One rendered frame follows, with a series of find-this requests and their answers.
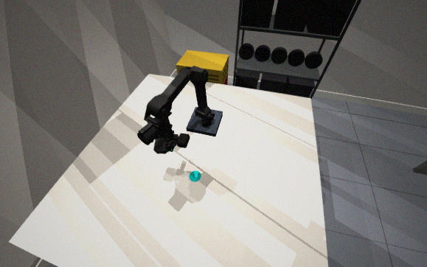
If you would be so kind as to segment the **cyan circle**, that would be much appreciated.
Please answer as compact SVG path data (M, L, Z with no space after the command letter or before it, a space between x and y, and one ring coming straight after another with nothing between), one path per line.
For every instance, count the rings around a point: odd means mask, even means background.
M201 178L201 174L198 171L192 171L189 175L190 181L197 182Z

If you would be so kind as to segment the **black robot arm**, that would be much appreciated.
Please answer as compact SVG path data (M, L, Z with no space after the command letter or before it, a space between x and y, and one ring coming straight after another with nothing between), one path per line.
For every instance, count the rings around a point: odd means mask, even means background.
M147 104L145 118L147 121L145 127L138 131L139 139L149 145L153 140L154 151L157 154L166 154L171 150L172 144L166 136L158 137L160 132L165 132L170 129L170 121L168 117L172 114L172 102L186 86L189 80L195 86L195 93L198 103L198 108L195 110L195 115L200 117L201 126L210 128L214 122L215 114L207 105L205 83L208 81L208 71L197 66L181 68L173 81L161 93L156 95ZM151 117L153 115L155 118Z

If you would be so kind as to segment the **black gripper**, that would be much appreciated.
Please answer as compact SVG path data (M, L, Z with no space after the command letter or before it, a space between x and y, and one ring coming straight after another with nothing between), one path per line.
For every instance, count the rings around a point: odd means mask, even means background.
M163 136L168 137L169 142L172 144L172 148L171 148L172 150L176 145L180 148L186 148L190 140L190 135L185 133L180 133L180 135L178 136L178 134L174 134L174 131L172 131L172 126L173 125L170 124L170 129L165 132L160 132L158 137L163 137Z

